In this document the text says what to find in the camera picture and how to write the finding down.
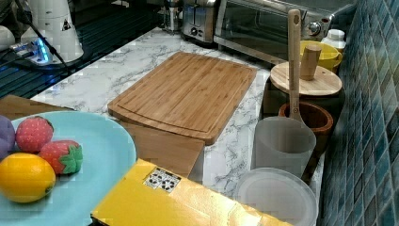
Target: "toaster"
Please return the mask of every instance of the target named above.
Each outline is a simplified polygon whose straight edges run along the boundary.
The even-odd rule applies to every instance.
[[[204,43],[214,42],[218,0],[184,0],[182,33]]]

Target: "blue tile wall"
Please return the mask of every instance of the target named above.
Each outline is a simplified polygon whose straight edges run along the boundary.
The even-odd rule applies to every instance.
[[[399,0],[359,0],[318,225],[399,226]]]

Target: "purple fruit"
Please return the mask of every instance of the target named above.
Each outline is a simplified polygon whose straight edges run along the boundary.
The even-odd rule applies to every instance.
[[[11,121],[0,115],[0,159],[5,158],[14,149],[15,129]]]

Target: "marble countertop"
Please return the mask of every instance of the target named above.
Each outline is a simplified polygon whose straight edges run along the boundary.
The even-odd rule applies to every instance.
[[[257,69],[254,82],[217,142],[206,146],[204,150],[203,184],[231,197],[240,176],[249,170],[264,84],[270,75],[270,71],[261,66],[215,49],[201,48],[182,40],[179,35],[172,36],[154,28],[48,88],[32,100],[110,117],[107,113],[109,102],[178,51],[222,58]],[[316,171],[313,178],[318,183],[316,186],[311,185],[317,197],[320,175]]]

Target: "wooden spoon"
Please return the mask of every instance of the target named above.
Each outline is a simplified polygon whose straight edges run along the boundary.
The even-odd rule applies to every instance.
[[[288,11],[288,62],[290,83],[290,118],[301,121],[299,112],[300,37],[301,19],[298,9]]]

